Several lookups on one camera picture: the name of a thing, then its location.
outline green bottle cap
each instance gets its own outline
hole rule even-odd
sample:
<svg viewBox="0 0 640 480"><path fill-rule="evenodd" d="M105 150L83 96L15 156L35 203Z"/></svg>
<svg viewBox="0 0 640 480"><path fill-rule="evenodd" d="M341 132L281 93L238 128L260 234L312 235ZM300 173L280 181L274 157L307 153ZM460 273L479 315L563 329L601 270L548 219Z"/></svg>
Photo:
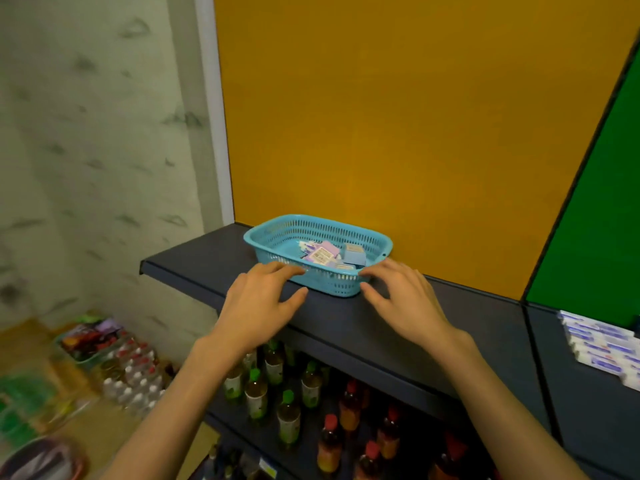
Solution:
<svg viewBox="0 0 640 480"><path fill-rule="evenodd" d="M282 393L282 402L285 404L291 404L293 402L293 391L291 389L287 389Z"/></svg>

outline forearm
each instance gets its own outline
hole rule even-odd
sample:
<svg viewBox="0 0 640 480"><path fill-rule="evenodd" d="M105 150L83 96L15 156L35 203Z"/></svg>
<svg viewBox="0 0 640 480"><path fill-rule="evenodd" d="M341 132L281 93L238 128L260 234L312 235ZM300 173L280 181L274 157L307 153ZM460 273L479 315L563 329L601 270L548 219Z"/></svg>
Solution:
<svg viewBox="0 0 640 480"><path fill-rule="evenodd" d="M205 409L239 351L216 338L199 339L162 400L117 453L102 480L173 480Z"/></svg>
<svg viewBox="0 0 640 480"><path fill-rule="evenodd" d="M439 352L440 363L469 418L507 480L587 480L489 367L473 339L456 331L455 343Z"/></svg>

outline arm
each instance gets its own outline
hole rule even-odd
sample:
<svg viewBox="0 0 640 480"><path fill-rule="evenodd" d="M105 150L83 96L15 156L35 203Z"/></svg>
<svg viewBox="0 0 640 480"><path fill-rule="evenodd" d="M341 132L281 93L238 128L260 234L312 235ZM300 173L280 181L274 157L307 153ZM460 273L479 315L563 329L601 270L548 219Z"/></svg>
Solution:
<svg viewBox="0 0 640 480"><path fill-rule="evenodd" d="M279 303L284 283L304 270L272 262L243 273L227 293L212 332L197 339L162 400L118 451L101 480L173 480L205 409L227 372L272 338L304 303L300 288Z"/></svg>
<svg viewBox="0 0 640 480"><path fill-rule="evenodd" d="M495 375L474 339L447 321L433 288L418 270L386 259L360 274L387 284L389 299L368 283L361 285L364 297L396 332L440 364L505 479L588 480Z"/></svg>

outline shelf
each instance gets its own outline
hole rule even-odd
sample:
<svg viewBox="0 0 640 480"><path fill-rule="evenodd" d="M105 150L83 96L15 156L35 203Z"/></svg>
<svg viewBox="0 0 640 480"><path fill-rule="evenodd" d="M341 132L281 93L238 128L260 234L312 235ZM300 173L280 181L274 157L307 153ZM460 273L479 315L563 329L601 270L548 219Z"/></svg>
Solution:
<svg viewBox="0 0 640 480"><path fill-rule="evenodd" d="M316 466L318 440L324 416L329 413L339 415L338 397L344 391L346 379L338 371L332 371L331 384L323 389L318 408L302 409L300 437L290 448L284 447L278 439L276 407L286 388L292 389L300 402L299 378L288 379L286 387L269 388L269 412L258 424L249 419L244 401L230 403L222 391L209 406L205 421L222 435L225 444L228 444L229 438L234 438L235 442L242 442L245 451L248 448L254 457L265 457L278 470L278 479L288 476L304 480L325 479L326 476ZM378 422L387 408L388 398L374 392L371 408L363 412L357 435L345 441L340 468L331 476L332 479L353 478L355 462L363 454L367 441L375 439ZM385 462L383 480L411 478L415 472L428 468L436 453L436 438L442 435L442 426L437 421L411 407L405 407L402 411L401 447L395 459Z"/></svg>
<svg viewBox="0 0 640 480"><path fill-rule="evenodd" d="M640 392L576 362L556 310L527 313L564 448L590 472L602 470L593 478L640 479Z"/></svg>
<svg viewBox="0 0 640 480"><path fill-rule="evenodd" d="M220 310L237 275L256 263L254 251L243 240L247 229L231 224L185 242L142 261L140 273ZM500 379L549 429L519 304L428 279L450 322L473 336ZM372 284L383 291L381 283ZM288 282L282 298L298 288ZM455 428L472 428L439 366L395 334L360 294L335 298L310 290L278 338Z"/></svg>

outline green panel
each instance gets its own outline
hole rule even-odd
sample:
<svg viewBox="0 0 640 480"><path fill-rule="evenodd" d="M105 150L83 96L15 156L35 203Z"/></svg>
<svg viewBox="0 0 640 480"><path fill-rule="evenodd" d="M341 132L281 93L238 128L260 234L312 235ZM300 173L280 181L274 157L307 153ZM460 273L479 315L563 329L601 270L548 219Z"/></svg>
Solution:
<svg viewBox="0 0 640 480"><path fill-rule="evenodd" d="M527 300L621 326L640 314L640 57L627 74Z"/></svg>

